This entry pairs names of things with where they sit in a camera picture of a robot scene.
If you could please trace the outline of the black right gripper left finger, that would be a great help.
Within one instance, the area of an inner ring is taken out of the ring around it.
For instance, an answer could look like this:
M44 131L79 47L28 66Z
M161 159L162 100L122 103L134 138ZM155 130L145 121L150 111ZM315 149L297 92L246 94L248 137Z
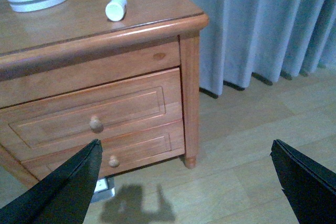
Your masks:
M1 208L1 223L83 223L101 162L101 142L93 140Z

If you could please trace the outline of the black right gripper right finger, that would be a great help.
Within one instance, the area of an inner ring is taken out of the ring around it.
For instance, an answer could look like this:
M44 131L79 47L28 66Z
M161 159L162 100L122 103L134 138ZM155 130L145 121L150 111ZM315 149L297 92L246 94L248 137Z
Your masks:
M335 223L335 173L282 140L270 156L299 223Z

